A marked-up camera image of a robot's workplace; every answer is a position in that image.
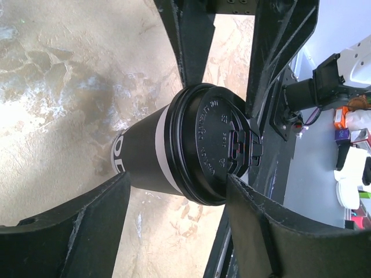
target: black cable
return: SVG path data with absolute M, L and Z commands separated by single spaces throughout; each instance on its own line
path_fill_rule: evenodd
M 315 114 L 314 119 L 310 123 L 305 123 L 304 125 L 305 126 L 311 126 L 311 125 L 313 125 L 318 120 L 318 118 L 321 115 L 321 113 L 322 113 L 322 109 L 319 109 L 318 112 L 317 112 L 317 114 Z

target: beige stone surface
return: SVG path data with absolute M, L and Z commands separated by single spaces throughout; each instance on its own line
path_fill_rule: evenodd
M 215 26 L 204 79 L 245 97 L 253 17 Z M 0 225 L 112 177 L 118 132 L 180 89 L 151 0 L 0 0 Z M 113 277 L 202 277 L 222 210 L 133 188 Z

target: white object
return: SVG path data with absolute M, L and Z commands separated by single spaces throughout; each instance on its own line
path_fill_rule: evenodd
M 336 184 L 336 196 L 339 203 L 350 210 L 359 208 L 360 199 L 358 189 L 354 186 L 353 181 L 350 179 L 340 180 Z
M 350 147 L 341 171 L 334 171 L 336 181 L 352 180 L 354 187 L 362 185 L 362 176 L 365 169 L 366 158 L 369 156 L 365 149 Z
M 348 112 L 345 115 L 345 124 L 350 131 L 368 129 L 371 133 L 371 110 L 357 110 L 354 112 Z
M 371 85 L 371 35 L 355 45 L 340 52 L 337 60 L 339 76 L 344 85 L 366 88 Z

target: cup lid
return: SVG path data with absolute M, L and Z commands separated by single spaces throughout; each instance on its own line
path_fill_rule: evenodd
M 177 105 L 179 129 L 172 133 L 178 137 L 177 168 L 192 199 L 222 204 L 227 175 L 241 177 L 250 166 L 259 165 L 263 154 L 259 131 L 252 130 L 243 114 L 245 102 L 232 91 L 211 85 L 187 94 Z

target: red object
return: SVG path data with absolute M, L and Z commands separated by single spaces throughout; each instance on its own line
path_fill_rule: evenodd
M 352 216 L 352 221 L 354 221 L 359 229 L 363 229 L 363 219 L 361 216 Z

